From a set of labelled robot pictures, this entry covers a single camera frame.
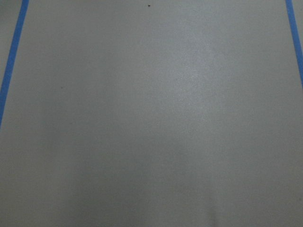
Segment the gray floor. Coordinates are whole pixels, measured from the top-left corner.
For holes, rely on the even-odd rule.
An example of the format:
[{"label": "gray floor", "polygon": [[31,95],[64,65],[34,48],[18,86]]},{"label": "gray floor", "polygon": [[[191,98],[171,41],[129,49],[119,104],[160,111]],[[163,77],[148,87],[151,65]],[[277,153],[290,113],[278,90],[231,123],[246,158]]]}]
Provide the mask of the gray floor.
[{"label": "gray floor", "polygon": [[302,118],[283,0],[31,0],[0,225],[301,227]]}]

